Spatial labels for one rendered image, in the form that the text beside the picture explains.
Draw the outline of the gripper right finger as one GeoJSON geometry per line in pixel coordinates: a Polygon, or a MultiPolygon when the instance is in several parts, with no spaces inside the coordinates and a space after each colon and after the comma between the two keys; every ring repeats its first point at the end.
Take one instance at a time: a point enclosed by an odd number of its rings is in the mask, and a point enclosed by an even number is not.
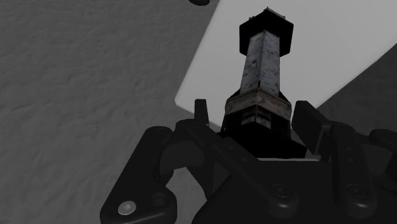
{"type": "Polygon", "coordinates": [[[331,165],[332,196],[343,213],[371,217],[377,187],[397,196],[397,132],[374,129],[365,136],[307,101],[296,102],[291,126],[312,154],[331,165]]]}

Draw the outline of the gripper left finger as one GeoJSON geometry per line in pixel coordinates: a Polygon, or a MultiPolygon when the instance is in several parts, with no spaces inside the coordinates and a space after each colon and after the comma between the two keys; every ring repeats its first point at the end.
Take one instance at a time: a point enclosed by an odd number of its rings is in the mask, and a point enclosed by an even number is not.
{"type": "Polygon", "coordinates": [[[174,170],[190,167],[207,190],[192,224],[269,224],[294,216],[300,199],[272,170],[229,137],[209,127],[207,104],[174,129],[145,130],[100,211],[101,224],[175,224],[176,196],[167,188],[174,170]]]}

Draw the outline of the grey and black tower figure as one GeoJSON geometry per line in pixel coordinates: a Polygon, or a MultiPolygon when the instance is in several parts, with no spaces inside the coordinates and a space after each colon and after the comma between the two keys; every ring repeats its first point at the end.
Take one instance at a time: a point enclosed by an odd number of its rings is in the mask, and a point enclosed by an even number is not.
{"type": "Polygon", "coordinates": [[[293,24],[265,8],[239,27],[245,55],[240,87],[225,104],[219,135],[231,137],[257,158],[304,158],[291,138],[291,103],[281,92],[280,59],[291,49],[293,24]]]}

